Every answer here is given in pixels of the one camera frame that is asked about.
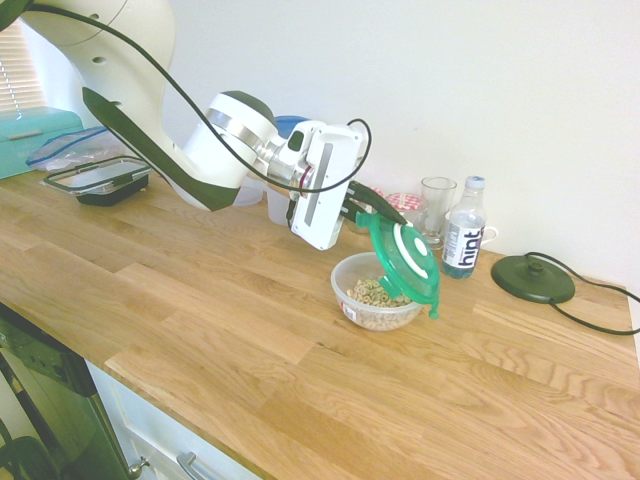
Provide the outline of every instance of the jar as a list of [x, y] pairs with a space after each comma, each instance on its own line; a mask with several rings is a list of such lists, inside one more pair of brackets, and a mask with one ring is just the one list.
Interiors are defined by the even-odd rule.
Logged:
[[413, 193], [392, 193], [385, 200], [412, 224], [418, 220], [424, 210], [422, 198]]

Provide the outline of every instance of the white cabinet door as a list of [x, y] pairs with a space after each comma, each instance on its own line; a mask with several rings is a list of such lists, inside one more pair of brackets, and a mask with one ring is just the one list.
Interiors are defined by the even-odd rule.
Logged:
[[[143, 480], [259, 480], [242, 465], [87, 362], [107, 415], [129, 464], [144, 456], [151, 468]], [[178, 464], [179, 455], [195, 455], [190, 477]]]

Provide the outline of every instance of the red checkered lid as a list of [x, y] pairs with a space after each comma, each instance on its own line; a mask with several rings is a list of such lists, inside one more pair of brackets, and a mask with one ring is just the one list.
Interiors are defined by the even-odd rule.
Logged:
[[388, 195], [385, 200], [399, 212], [417, 210], [422, 203], [420, 195], [414, 195], [412, 193], [392, 193]]

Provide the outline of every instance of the plastic bowl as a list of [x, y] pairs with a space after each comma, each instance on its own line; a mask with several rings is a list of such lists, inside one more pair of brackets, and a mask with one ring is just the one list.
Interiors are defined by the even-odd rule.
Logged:
[[375, 252], [345, 258], [331, 272], [331, 286], [342, 312], [356, 325], [375, 332], [388, 332], [405, 326], [423, 307], [415, 302], [402, 307], [374, 307], [347, 295], [347, 290], [353, 290], [358, 280], [377, 280], [383, 275], [384, 270]]
[[287, 226], [287, 210], [289, 210], [289, 197], [267, 187], [267, 211], [269, 220], [278, 225]]

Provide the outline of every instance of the drinking glass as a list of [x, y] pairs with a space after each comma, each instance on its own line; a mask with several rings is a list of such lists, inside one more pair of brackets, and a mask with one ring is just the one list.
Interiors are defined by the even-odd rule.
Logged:
[[421, 230], [431, 250], [440, 250], [443, 247], [444, 216], [451, 209], [457, 186], [458, 184], [450, 178], [422, 179], [422, 203], [426, 212]]

